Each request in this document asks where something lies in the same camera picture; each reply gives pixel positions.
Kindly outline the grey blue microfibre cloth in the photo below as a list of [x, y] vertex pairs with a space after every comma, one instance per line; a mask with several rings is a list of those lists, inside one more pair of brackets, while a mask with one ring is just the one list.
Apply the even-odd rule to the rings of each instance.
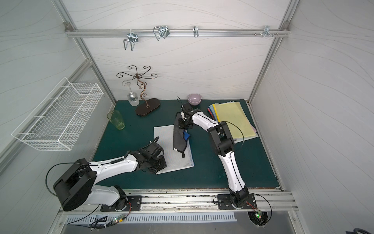
[[182, 118], [180, 112], [177, 112], [173, 125], [173, 149], [182, 154], [182, 158], [185, 158], [185, 150], [187, 148], [187, 141], [189, 135], [185, 137], [185, 130], [179, 128], [179, 120]]

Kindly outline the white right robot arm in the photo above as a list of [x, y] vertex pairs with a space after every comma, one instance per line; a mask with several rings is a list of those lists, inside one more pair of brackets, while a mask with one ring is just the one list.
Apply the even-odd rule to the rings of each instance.
[[222, 162], [233, 206], [243, 207], [246, 200], [250, 198], [250, 193], [236, 163], [235, 143], [229, 126], [225, 122], [212, 120], [199, 109], [193, 109], [189, 103], [185, 103], [181, 105], [181, 112], [176, 114], [174, 140], [184, 139], [184, 132], [194, 125], [201, 127], [208, 133], [213, 152]]

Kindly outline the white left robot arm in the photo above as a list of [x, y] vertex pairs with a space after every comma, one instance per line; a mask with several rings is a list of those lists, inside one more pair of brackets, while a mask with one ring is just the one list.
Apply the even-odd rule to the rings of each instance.
[[99, 182], [110, 177], [138, 170], [155, 174], [166, 168], [164, 149], [156, 140], [147, 146], [128, 151], [124, 156], [88, 162], [79, 159], [54, 183], [53, 189], [64, 211], [69, 212], [81, 205], [105, 205], [112, 211], [122, 211], [128, 198], [118, 185], [101, 186]]

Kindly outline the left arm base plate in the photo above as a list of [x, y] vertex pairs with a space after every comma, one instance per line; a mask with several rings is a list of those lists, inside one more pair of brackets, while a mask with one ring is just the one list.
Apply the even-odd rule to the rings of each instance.
[[128, 212], [139, 211], [142, 203], [142, 196], [127, 196], [120, 198], [114, 205], [102, 205], [101, 212]]

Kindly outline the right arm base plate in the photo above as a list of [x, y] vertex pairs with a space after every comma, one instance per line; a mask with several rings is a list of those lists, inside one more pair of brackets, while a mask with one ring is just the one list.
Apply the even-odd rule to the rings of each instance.
[[249, 197], [238, 204], [230, 194], [218, 194], [213, 203], [218, 206], [219, 210], [252, 210], [257, 209], [257, 203], [254, 194], [250, 193]]

